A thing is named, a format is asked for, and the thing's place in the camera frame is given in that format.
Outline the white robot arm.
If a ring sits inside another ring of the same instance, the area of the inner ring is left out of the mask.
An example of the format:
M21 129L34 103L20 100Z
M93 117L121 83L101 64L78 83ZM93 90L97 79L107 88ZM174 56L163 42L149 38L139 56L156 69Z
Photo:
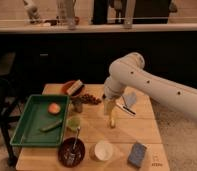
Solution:
M104 83L106 98L117 99L126 87L136 88L197 122L197 89L152 75L144 70L144 66L145 60L137 52L113 61Z

